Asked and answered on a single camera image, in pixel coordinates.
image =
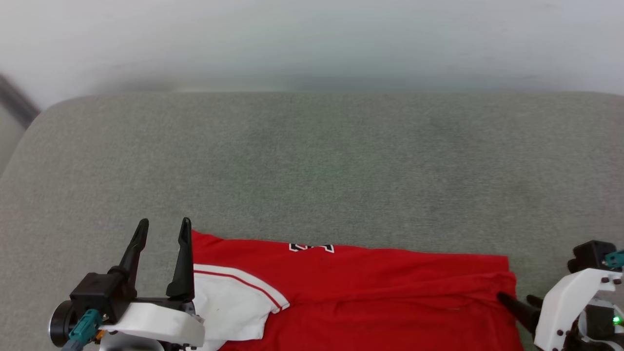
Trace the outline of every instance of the gray cushion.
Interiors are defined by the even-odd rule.
[[[543,295],[573,246],[624,247],[623,112],[593,93],[62,102],[0,179],[0,344],[54,350],[56,305],[143,217],[143,296],[164,295],[184,216],[226,238],[508,255],[518,293]]]

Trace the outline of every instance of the red jersey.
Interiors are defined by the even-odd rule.
[[[193,263],[206,349],[522,350],[513,316],[496,299],[515,295],[503,256],[193,232]]]

